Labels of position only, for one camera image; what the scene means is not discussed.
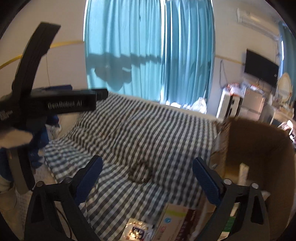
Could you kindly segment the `snack sachet packet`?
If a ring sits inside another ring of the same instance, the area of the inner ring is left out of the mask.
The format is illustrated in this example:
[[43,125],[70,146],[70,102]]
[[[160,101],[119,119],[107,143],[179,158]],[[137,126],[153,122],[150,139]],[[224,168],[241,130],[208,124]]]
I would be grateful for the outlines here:
[[154,226],[134,218],[130,218],[120,237],[122,241],[150,241]]

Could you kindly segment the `brown cardboard box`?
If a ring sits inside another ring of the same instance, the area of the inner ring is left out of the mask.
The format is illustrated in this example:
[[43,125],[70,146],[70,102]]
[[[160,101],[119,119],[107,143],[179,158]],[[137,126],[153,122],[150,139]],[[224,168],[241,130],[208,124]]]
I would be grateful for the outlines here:
[[249,167],[247,181],[270,193],[266,207],[270,239],[287,227],[295,193],[295,152],[288,134],[275,126],[245,118],[228,118],[213,124],[210,167],[222,178],[237,183],[240,164]]

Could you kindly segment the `white medicine box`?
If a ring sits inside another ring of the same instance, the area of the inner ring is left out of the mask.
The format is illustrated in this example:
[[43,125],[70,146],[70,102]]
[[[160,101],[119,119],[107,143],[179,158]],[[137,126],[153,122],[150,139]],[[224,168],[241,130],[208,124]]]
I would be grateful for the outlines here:
[[167,203],[154,230],[153,241],[189,240],[201,216],[200,209]]

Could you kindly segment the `checkered bed blanket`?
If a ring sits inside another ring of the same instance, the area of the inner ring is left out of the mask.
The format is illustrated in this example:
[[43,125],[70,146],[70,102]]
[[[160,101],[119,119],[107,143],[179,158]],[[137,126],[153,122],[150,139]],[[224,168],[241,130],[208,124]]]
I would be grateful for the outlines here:
[[217,136],[213,124],[176,108],[110,94],[46,146],[46,165],[61,182],[94,155],[102,158],[99,179],[80,209],[101,240],[119,240],[130,218],[155,225],[167,203],[198,207],[202,190],[192,162],[209,161]]

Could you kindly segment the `silver mini fridge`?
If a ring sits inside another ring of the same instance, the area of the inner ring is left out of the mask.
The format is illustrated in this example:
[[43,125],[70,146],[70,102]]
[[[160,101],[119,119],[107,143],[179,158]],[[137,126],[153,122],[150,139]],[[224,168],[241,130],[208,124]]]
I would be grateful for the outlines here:
[[247,88],[244,92],[238,116],[258,121],[264,106],[264,95],[258,91]]

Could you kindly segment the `white plastic bag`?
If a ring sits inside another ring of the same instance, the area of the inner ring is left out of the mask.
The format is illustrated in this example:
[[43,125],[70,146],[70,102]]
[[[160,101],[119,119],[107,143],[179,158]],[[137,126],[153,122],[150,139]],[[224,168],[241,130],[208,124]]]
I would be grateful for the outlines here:
[[184,105],[184,109],[197,111],[202,114],[207,113],[207,104],[203,97],[199,97],[192,105]]

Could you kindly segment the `white suitcase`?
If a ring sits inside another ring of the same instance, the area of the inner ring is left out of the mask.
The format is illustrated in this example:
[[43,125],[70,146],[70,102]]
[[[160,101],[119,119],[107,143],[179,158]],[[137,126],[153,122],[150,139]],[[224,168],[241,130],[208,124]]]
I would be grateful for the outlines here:
[[231,94],[228,90],[223,89],[216,117],[224,120],[228,117],[238,116],[242,101],[241,96]]

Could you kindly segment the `oval vanity mirror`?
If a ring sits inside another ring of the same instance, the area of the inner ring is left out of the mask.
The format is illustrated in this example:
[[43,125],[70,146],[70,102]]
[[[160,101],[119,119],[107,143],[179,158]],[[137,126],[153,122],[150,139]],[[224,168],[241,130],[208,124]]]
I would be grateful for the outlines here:
[[281,97],[281,101],[286,103],[292,96],[292,83],[287,72],[283,73],[277,83],[277,93]]

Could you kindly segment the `teal window curtain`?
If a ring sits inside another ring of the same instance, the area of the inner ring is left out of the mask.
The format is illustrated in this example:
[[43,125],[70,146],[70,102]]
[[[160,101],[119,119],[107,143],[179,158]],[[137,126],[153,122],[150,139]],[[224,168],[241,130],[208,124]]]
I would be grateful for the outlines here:
[[180,105],[209,96],[211,1],[88,1],[84,42],[90,88]]

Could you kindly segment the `teal side curtain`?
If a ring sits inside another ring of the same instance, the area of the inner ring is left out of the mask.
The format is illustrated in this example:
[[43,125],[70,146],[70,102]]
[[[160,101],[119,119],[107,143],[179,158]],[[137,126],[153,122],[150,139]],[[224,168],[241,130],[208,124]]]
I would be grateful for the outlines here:
[[295,37],[293,36],[288,26],[283,22],[279,23],[279,30],[281,40],[283,41],[284,54],[282,72],[288,73],[288,75],[290,76],[291,84],[293,86],[291,100],[295,101]]

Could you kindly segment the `white air conditioner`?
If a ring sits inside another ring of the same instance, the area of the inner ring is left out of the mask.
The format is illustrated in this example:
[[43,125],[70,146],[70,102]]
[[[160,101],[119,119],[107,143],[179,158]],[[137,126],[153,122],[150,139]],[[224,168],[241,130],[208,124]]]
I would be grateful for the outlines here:
[[274,41],[278,41],[280,39],[278,26],[274,22],[267,21],[257,15],[253,15],[252,13],[241,9],[236,10],[236,15],[239,24],[252,28]]

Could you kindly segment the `black wall television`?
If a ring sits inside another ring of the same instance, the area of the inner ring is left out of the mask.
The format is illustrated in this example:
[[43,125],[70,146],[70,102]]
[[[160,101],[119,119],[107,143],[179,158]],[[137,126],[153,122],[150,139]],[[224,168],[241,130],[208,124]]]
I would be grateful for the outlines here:
[[247,49],[244,72],[276,88],[279,66],[269,59]]

